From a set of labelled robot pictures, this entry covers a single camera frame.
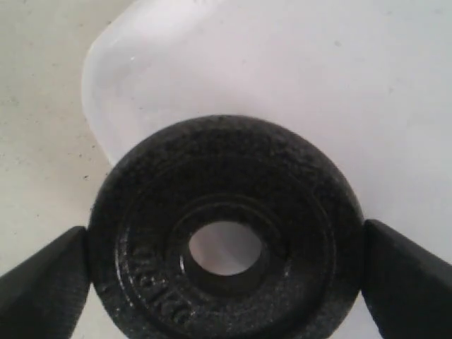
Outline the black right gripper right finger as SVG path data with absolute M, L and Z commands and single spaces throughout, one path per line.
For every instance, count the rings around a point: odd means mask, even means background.
M 382 338 L 451 337 L 451 264 L 379 220 L 364 224 L 362 295 Z

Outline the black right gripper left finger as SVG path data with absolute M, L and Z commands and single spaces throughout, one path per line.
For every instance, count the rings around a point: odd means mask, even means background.
M 2 338 L 70 338 L 90 288 L 87 231 L 72 227 L 1 276 Z

